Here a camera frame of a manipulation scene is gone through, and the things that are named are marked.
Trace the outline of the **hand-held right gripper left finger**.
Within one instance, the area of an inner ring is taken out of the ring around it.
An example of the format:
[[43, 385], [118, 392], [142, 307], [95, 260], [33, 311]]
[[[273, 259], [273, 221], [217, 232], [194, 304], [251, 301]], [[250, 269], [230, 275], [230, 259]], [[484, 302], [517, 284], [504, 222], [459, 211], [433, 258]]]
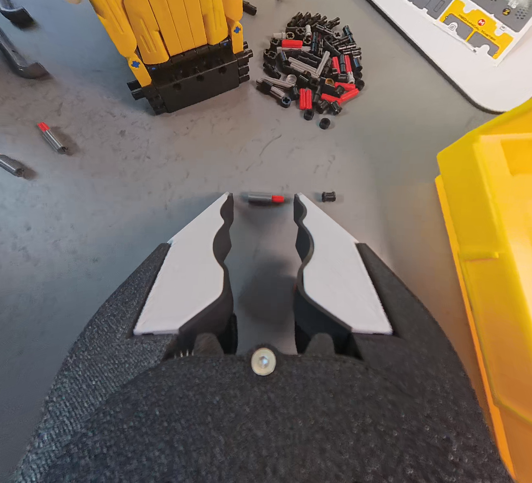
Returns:
[[234, 196], [224, 193], [171, 239], [139, 313], [134, 336], [170, 335], [192, 350], [201, 333], [214, 334], [226, 354], [238, 346], [229, 271]]

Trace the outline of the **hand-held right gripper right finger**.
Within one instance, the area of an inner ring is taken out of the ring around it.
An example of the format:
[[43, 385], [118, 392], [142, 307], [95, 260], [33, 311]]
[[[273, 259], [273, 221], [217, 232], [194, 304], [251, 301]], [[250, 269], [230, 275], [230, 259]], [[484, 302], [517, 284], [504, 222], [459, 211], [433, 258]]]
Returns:
[[294, 290], [299, 354], [325, 333], [337, 354], [356, 354], [356, 334], [391, 336], [390, 323], [359, 242], [306, 195], [294, 196], [295, 247], [301, 265]]

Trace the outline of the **yellow plastic bin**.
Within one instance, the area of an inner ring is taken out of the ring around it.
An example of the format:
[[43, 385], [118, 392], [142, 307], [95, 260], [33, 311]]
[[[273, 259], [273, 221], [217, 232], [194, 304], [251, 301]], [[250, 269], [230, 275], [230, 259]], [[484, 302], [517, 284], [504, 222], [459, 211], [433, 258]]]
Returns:
[[531, 100], [437, 155], [435, 179], [495, 441], [531, 482]]

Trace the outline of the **yellow lego vehicle model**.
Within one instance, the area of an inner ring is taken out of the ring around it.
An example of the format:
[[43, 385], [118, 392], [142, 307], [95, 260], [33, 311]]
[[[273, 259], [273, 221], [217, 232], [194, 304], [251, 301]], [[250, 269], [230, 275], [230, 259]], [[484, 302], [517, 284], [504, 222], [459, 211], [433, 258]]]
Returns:
[[156, 115], [249, 81], [244, 0], [88, 1], [135, 77], [131, 95], [147, 100]]

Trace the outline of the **grey lego handle assembly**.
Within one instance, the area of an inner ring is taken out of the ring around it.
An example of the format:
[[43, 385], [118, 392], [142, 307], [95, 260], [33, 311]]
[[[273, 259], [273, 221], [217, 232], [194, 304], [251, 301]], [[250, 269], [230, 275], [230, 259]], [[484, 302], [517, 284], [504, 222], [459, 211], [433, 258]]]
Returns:
[[38, 62], [28, 61], [14, 46], [9, 37], [1, 29], [1, 53], [5, 57], [11, 70], [18, 76], [34, 80], [50, 76], [47, 69], [45, 69]]

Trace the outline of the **grey lego elbow with axle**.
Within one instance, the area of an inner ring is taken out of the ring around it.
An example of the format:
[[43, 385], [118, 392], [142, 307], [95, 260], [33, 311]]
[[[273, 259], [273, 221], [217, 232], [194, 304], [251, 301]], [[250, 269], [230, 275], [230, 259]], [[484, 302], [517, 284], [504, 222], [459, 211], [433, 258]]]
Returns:
[[11, 0], [1, 0], [1, 14], [13, 25], [27, 29], [35, 25], [34, 19], [24, 7], [16, 7]]

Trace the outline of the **pile of red black pins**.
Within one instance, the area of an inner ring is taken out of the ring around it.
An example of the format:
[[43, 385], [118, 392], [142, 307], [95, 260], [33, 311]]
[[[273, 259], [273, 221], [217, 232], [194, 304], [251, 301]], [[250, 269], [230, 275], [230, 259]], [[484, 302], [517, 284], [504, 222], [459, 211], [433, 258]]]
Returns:
[[329, 130], [344, 107], [363, 92], [362, 50], [340, 17], [298, 12], [272, 34], [255, 88], [305, 121]]

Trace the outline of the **white and wooden book stand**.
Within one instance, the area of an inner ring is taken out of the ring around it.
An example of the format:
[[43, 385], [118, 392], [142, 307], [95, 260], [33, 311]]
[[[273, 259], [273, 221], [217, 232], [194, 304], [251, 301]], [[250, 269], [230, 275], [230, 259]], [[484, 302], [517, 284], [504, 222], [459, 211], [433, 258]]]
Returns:
[[531, 27], [497, 66], [427, 20], [405, 0], [367, 0], [469, 102], [488, 113], [531, 98]]

